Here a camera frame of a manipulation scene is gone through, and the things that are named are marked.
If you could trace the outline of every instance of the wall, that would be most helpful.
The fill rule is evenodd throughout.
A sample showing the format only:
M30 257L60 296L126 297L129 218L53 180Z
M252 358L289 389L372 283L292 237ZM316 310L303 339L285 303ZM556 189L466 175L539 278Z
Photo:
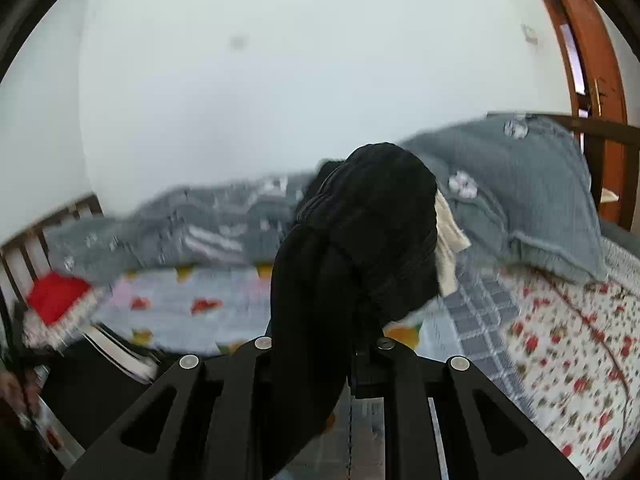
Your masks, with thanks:
M86 0L58 0L0 83L0 244L91 190L79 125Z
M632 126L640 126L640 62L638 62L638 58L609 16L601 8L598 8L598 10L602 15L618 58L622 86L625 91L626 121ZM640 182L631 232L640 235Z
M111 212L488 110L570 111L542 0L89 0L79 103Z

